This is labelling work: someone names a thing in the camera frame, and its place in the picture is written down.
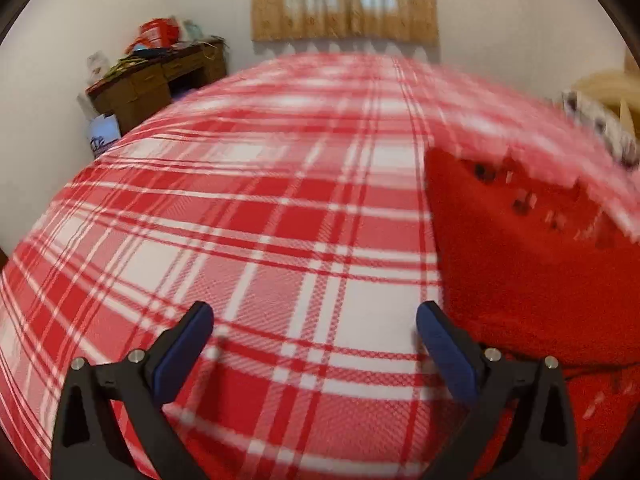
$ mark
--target red bag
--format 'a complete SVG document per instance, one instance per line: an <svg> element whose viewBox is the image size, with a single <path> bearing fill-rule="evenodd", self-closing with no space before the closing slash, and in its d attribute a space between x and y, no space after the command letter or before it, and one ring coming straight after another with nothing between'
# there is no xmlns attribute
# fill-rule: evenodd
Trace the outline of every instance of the red bag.
<svg viewBox="0 0 640 480"><path fill-rule="evenodd" d="M173 18L158 18L140 25L140 36L153 48L167 48L178 42L180 27Z"/></svg>

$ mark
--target white wall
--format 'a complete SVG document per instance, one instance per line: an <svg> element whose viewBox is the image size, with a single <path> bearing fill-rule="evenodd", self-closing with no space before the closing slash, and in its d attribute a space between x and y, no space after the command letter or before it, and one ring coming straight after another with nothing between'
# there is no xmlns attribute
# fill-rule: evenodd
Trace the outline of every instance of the white wall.
<svg viewBox="0 0 640 480"><path fill-rule="evenodd" d="M621 69L625 43L597 0L438 0L442 62L554 97Z"/></svg>
<svg viewBox="0 0 640 480"><path fill-rule="evenodd" d="M9 253L92 159L86 58L115 62L165 0L31 0L0 45L0 247Z"/></svg>
<svg viewBox="0 0 640 480"><path fill-rule="evenodd" d="M388 41L252 43L250 0L171 0L180 17L228 40L232 71L316 50L402 53L439 60L521 91L553 96L578 78L621 68L624 43L596 0L438 0L440 49Z"/></svg>

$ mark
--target metal screw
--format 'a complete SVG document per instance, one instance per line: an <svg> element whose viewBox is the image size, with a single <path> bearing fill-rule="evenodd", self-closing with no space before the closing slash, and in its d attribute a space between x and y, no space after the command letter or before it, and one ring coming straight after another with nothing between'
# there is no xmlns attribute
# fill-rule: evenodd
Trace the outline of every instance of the metal screw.
<svg viewBox="0 0 640 480"><path fill-rule="evenodd" d="M560 363L558 362L558 359L556 359L552 355L548 355L545 357L545 366L550 370L555 370L556 368L558 368L559 364Z"/></svg>
<svg viewBox="0 0 640 480"><path fill-rule="evenodd" d="M129 352L129 356L127 357L127 359L129 359L129 361L131 361L132 363L139 363L144 358L145 351L141 350L140 348L136 348L135 350Z"/></svg>
<svg viewBox="0 0 640 480"><path fill-rule="evenodd" d="M73 361L71 361L71 369L79 370L84 366L85 362L86 361L84 360L84 357L76 357Z"/></svg>
<svg viewBox="0 0 640 480"><path fill-rule="evenodd" d="M484 351L484 357L495 363L502 359L502 353L497 348L487 348Z"/></svg>

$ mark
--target bed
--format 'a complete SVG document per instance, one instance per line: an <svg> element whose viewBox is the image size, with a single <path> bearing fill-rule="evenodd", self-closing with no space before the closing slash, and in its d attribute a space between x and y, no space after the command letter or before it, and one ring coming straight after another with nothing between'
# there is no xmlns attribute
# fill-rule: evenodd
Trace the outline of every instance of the bed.
<svg viewBox="0 0 640 480"><path fill-rule="evenodd" d="M48 478L72 358L147 348L203 300L213 336L165 413L211 478L417 478L465 413L414 329L417 305L441 300L433 146L580 178L640 234L629 174L543 102L407 59L270 60L133 130L10 257L0 426L24 463Z"/></svg>

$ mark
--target desk drawer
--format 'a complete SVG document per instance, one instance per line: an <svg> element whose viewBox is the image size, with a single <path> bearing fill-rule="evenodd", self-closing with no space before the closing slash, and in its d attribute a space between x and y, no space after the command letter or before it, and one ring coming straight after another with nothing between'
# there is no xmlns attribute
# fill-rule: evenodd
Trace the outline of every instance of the desk drawer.
<svg viewBox="0 0 640 480"><path fill-rule="evenodd" d="M207 64L207 83L215 83L216 81L226 77L226 67L223 64Z"/></svg>
<svg viewBox="0 0 640 480"><path fill-rule="evenodd" d="M162 70L164 71L164 76L168 81L176 79L181 75L188 74L189 72L193 72L197 68L202 66L202 54L191 54L190 56L179 57L178 59L174 59L172 61L166 62L162 64Z"/></svg>
<svg viewBox="0 0 640 480"><path fill-rule="evenodd" d="M131 83L138 95L145 94L156 87L166 84L166 79L162 74L162 67L159 64L152 65L132 74Z"/></svg>
<svg viewBox="0 0 640 480"><path fill-rule="evenodd" d="M225 62L225 47L222 43L220 44L206 44L202 43L201 45L204 56L207 58L207 61L210 63L221 63Z"/></svg>
<svg viewBox="0 0 640 480"><path fill-rule="evenodd" d="M171 104L171 94L167 85L160 85L141 95L135 101L115 109L120 133L126 134L141 122Z"/></svg>
<svg viewBox="0 0 640 480"><path fill-rule="evenodd" d="M92 98L92 103L99 114L108 114L117 107L135 101L137 98L131 81L122 79Z"/></svg>

